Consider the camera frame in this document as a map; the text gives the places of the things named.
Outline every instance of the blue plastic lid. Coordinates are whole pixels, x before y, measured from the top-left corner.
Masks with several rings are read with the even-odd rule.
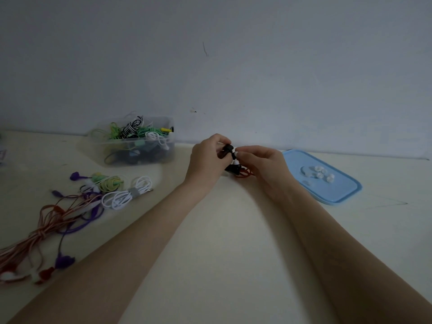
[[[363,189],[358,180],[307,152],[292,149],[283,155],[294,178],[322,203],[337,205]],[[324,168],[323,178],[317,178],[316,166]],[[332,183],[327,182],[330,174],[334,175]]]

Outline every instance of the transparent bin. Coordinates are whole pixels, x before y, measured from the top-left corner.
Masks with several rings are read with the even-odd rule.
[[[94,144],[96,156],[106,165],[124,166],[136,164],[165,163],[174,159],[174,121],[172,117],[143,117],[141,126],[172,129],[168,136],[159,139],[149,137],[110,139],[111,123],[125,127],[137,118],[130,114],[123,118],[112,118],[101,121],[90,131],[88,137]]]

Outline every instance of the wall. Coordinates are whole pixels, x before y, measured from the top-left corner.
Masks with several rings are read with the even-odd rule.
[[[432,0],[0,2],[7,128],[85,134],[138,110],[184,142],[432,150]]]

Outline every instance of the person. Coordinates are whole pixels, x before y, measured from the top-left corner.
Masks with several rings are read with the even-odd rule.
[[[117,323],[176,229],[231,163],[230,154],[223,159],[216,155],[226,143],[231,141],[215,134],[195,145],[182,184],[71,267],[10,324]],[[236,151],[289,218],[342,323],[432,323],[432,305],[301,187],[281,152],[262,146]]]

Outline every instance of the table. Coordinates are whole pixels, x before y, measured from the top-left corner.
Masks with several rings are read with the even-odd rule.
[[[50,190],[75,193],[74,171],[91,175],[148,175],[154,191],[63,242],[78,260],[159,202],[185,176],[192,145],[176,145],[169,164],[106,168],[81,136],[7,132],[7,164],[0,167],[1,245],[24,238],[39,209],[55,202]],[[432,302],[432,174],[427,160],[312,153],[363,184],[337,207],[324,206],[365,247]],[[42,244],[46,267],[59,236]],[[0,287],[0,323],[48,284]],[[187,216],[120,323],[336,323],[332,306],[288,221],[254,178],[221,177]]]

